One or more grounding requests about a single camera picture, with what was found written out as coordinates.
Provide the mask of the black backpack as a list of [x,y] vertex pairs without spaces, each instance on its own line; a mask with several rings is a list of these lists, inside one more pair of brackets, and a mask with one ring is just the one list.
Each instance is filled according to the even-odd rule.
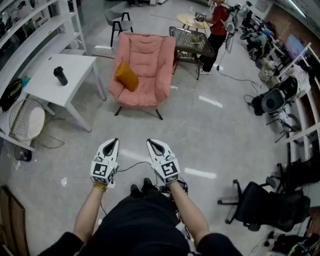
[[18,78],[9,83],[0,98],[0,107],[3,112],[9,110],[22,92],[22,79]]

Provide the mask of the black bottle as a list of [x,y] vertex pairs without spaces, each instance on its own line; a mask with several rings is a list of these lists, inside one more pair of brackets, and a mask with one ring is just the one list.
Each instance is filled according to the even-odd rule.
[[53,70],[53,75],[58,79],[62,86],[66,86],[68,84],[68,80],[64,74],[64,69],[61,66],[58,66]]

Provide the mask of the black bag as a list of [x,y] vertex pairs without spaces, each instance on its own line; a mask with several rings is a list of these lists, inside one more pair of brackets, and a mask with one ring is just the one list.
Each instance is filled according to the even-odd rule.
[[265,111],[262,108],[262,100],[266,94],[267,93],[262,93],[256,97],[254,97],[250,103],[254,109],[254,114],[256,116],[262,116],[265,113]]

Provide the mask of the person's left forearm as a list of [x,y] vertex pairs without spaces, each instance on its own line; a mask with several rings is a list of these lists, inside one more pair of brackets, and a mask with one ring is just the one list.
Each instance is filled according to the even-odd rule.
[[93,235],[105,186],[93,186],[75,219],[73,234],[86,244]]

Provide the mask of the person's right black shoe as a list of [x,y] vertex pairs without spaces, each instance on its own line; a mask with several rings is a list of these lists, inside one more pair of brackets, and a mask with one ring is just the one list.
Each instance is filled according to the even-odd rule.
[[143,179],[143,186],[142,186],[141,191],[146,192],[148,190],[153,190],[153,189],[154,189],[154,186],[153,186],[151,180],[149,178],[145,177]]

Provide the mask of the wooden boards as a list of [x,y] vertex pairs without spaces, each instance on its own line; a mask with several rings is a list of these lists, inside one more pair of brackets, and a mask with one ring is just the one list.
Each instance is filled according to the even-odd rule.
[[16,256],[30,256],[26,233],[26,209],[7,185],[0,187],[0,213],[9,251]]

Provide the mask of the mustard yellow cushion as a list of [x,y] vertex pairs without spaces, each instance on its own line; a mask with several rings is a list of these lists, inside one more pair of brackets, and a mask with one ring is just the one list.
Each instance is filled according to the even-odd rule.
[[130,92],[134,92],[138,87],[139,79],[137,75],[124,61],[120,62],[117,70],[115,71],[114,77]]

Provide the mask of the flat screen monitor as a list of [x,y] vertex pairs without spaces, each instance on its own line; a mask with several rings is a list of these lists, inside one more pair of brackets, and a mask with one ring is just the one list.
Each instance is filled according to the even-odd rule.
[[292,60],[294,60],[305,49],[302,43],[293,34],[288,36],[284,43],[284,48]]

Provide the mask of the grey chair with black legs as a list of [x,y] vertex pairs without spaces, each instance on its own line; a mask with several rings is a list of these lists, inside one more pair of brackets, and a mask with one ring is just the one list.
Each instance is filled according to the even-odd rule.
[[110,47],[113,47],[114,33],[118,32],[120,35],[121,32],[131,31],[133,32],[133,22],[131,21],[130,14],[128,12],[115,12],[111,9],[104,11],[104,16],[107,21],[107,24],[111,26],[111,39]]

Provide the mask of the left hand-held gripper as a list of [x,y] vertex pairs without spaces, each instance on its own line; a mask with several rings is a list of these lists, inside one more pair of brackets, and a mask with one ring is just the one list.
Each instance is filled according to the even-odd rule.
[[98,147],[95,159],[91,162],[90,176],[96,183],[102,184],[107,188],[114,188],[115,174],[118,170],[116,162],[119,151],[119,139],[112,138]]

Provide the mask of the white cloth heap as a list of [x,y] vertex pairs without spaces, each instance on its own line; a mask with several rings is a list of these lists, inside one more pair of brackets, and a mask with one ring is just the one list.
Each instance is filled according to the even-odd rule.
[[299,65],[293,65],[291,77],[297,80],[297,89],[299,92],[307,93],[311,89],[310,77],[307,71],[303,70]]

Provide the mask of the small black round bin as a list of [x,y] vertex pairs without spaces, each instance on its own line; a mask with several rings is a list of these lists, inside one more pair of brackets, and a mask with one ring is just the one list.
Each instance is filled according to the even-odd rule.
[[32,151],[17,145],[14,149],[14,157],[17,161],[30,162],[32,160]]

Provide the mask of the round wooden table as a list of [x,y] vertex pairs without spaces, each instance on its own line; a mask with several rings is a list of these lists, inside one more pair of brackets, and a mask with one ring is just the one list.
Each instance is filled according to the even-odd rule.
[[196,31],[198,30],[205,30],[209,26],[207,23],[196,21],[196,23],[188,23],[188,18],[195,19],[195,16],[190,14],[178,14],[176,16],[176,19],[182,23],[182,28],[189,30],[190,28],[194,28]]

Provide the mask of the white open shelving rack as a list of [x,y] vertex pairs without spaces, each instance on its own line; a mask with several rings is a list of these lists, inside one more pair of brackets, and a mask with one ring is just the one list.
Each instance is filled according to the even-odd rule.
[[286,113],[297,115],[301,124],[300,131],[283,141],[284,144],[289,143],[293,161],[298,158],[308,160],[320,152],[320,57],[313,50],[312,44],[309,42],[275,77],[278,82],[284,80],[288,70],[298,61],[309,66],[310,57],[315,59],[315,75],[310,82],[310,89],[298,91],[296,100],[285,109]]

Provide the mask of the black office chair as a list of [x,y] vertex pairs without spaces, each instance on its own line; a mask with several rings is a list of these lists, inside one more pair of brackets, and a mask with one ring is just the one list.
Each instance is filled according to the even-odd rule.
[[302,162],[300,159],[290,163],[285,170],[281,163],[276,165],[280,176],[272,175],[271,178],[280,181],[276,193],[290,194],[296,188],[320,181],[320,158],[315,155]]
[[237,220],[253,232],[259,231],[262,225],[289,232],[296,224],[304,222],[310,216],[311,200],[303,191],[282,194],[264,189],[266,186],[276,186],[272,177],[267,177],[263,184],[251,181],[244,190],[241,190],[238,180],[233,180],[233,183],[237,186],[238,201],[217,201],[218,205],[236,206],[231,219],[225,220],[227,225]]

